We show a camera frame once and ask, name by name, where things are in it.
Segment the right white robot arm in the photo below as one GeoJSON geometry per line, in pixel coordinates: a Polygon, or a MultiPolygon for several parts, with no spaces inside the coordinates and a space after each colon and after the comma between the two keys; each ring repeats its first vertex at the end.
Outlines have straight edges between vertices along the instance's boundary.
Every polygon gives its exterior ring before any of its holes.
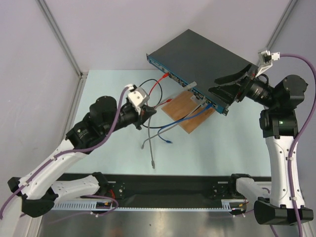
{"type": "Polygon", "coordinates": [[[307,83],[298,75],[288,75],[275,87],[263,82],[246,66],[240,72],[216,78],[209,88],[213,94],[225,93],[240,102],[247,97],[265,108],[259,124],[271,166],[271,190],[265,194],[248,176],[227,186],[232,198],[248,196],[261,225],[298,225],[313,220],[306,207],[298,179],[296,141],[299,137],[295,109],[304,99],[307,83]]]}

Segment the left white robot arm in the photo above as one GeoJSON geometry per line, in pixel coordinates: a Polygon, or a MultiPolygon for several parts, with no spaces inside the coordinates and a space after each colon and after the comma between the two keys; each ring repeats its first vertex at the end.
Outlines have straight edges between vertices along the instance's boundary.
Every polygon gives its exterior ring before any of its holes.
{"type": "Polygon", "coordinates": [[[57,182],[57,179],[100,147],[114,131],[131,124],[140,129],[156,113],[146,105],[148,99],[135,92],[128,95],[125,104],[111,96],[98,98],[83,120],[74,125],[59,147],[35,171],[8,181],[10,190],[22,199],[22,213],[40,217],[59,202],[89,195],[106,196],[109,183],[100,172],[72,181],[57,182]]]}

